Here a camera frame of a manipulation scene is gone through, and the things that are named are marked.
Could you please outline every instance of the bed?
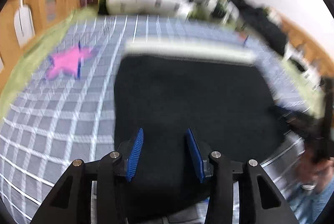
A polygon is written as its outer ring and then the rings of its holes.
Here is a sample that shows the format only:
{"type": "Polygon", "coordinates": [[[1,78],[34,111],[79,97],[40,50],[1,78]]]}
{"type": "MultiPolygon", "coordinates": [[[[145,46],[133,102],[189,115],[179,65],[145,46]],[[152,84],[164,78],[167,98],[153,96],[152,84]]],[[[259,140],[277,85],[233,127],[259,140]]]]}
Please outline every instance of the bed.
{"type": "MultiPolygon", "coordinates": [[[[45,0],[25,0],[31,7],[36,35],[24,46],[19,46],[12,27],[18,0],[9,0],[0,13],[3,22],[0,29],[4,35],[0,46],[3,62],[0,73],[3,116],[0,189],[6,207],[20,224],[30,222],[71,161],[77,158],[85,162],[94,161],[114,149],[113,133],[101,133],[114,127],[113,83],[124,43],[129,38],[195,36],[245,44],[260,54],[258,67],[273,97],[281,105],[305,111],[312,106],[310,98],[314,95],[318,99],[322,97],[321,92],[312,87],[305,92],[308,96],[301,97],[300,87],[304,83],[286,73],[287,67],[282,66],[281,58],[274,51],[259,40],[241,40],[239,34],[227,28],[151,15],[97,17],[93,8],[79,10],[80,0],[56,1],[56,17],[48,21],[45,0]],[[45,80],[50,66],[47,55],[79,42],[82,47],[96,49],[96,55],[82,64],[82,78],[74,80],[60,74],[52,81],[45,80]]],[[[304,58],[310,63],[318,62],[321,75],[333,76],[333,62],[319,44],[286,17],[280,18],[290,44],[303,50],[304,58]]],[[[293,66],[289,67],[290,72],[298,74],[293,66]]],[[[289,133],[278,151],[262,163],[285,197],[289,196],[295,183],[293,167],[296,157],[302,152],[301,138],[289,133]],[[279,169],[282,162],[289,163],[287,169],[279,169]]],[[[94,212],[94,189],[92,196],[94,212]]],[[[237,185],[234,186],[234,199],[234,222],[237,222],[237,185]]],[[[198,203],[197,217],[189,218],[188,222],[203,222],[206,209],[207,201],[198,203]]],[[[92,223],[96,223],[94,218],[92,214],[92,223]]],[[[172,219],[169,216],[156,221],[173,223],[175,220],[172,219]]]]}

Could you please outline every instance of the person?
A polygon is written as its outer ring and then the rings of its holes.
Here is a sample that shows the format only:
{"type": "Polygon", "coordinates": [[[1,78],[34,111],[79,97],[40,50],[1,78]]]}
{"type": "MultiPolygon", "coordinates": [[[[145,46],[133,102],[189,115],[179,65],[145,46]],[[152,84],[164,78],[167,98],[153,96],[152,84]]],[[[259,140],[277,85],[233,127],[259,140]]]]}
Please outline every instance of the person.
{"type": "Polygon", "coordinates": [[[313,163],[313,148],[304,143],[305,151],[296,167],[298,182],[288,198],[288,203],[300,224],[311,224],[322,212],[334,191],[334,161],[320,160],[313,163]],[[302,184],[316,182],[313,190],[305,190],[302,184]]]}

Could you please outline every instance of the wooden bed frame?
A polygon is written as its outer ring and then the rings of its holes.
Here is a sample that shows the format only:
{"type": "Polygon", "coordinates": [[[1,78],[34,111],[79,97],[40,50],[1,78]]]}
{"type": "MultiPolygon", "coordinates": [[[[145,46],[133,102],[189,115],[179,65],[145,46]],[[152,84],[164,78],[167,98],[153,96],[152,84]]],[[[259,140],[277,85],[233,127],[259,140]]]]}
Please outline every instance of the wooden bed frame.
{"type": "MultiPolygon", "coordinates": [[[[14,29],[14,13],[19,7],[18,0],[8,0],[0,12],[0,58],[3,69],[0,72],[0,93],[6,85],[7,79],[19,58],[35,43],[37,37],[48,28],[64,20],[72,10],[80,8],[79,0],[56,0],[56,16],[48,21],[46,14],[46,0],[23,0],[31,9],[35,36],[24,46],[19,46],[14,29]]],[[[297,24],[282,17],[282,29],[288,34],[290,43],[296,48],[303,48],[305,58],[309,62],[318,64],[322,75],[334,76],[334,63],[320,45],[297,24]]]]}

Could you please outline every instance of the blue gripper pad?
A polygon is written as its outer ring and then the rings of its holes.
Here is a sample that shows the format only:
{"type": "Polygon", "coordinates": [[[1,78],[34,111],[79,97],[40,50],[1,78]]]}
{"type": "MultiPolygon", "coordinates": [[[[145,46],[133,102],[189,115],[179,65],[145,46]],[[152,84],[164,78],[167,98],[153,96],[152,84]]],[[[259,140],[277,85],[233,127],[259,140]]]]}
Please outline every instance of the blue gripper pad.
{"type": "Polygon", "coordinates": [[[136,173],[137,164],[139,161],[140,152],[144,143],[144,131],[142,128],[139,129],[136,138],[133,142],[132,150],[127,162],[127,168],[125,173],[125,179],[130,182],[136,173]]]}
{"type": "Polygon", "coordinates": [[[205,179],[203,159],[201,157],[201,153],[196,143],[194,134],[190,128],[187,130],[186,139],[196,176],[199,181],[203,183],[205,179]]]}

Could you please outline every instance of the blue jeans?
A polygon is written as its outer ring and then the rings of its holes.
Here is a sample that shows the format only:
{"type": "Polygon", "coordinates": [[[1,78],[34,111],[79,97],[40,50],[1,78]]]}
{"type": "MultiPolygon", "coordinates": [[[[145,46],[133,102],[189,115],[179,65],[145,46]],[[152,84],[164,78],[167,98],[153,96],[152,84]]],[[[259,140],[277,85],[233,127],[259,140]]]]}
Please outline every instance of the blue jeans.
{"type": "Polygon", "coordinates": [[[321,193],[308,194],[300,184],[288,198],[289,205],[300,224],[312,224],[322,212],[334,191],[334,176],[321,193]]]}

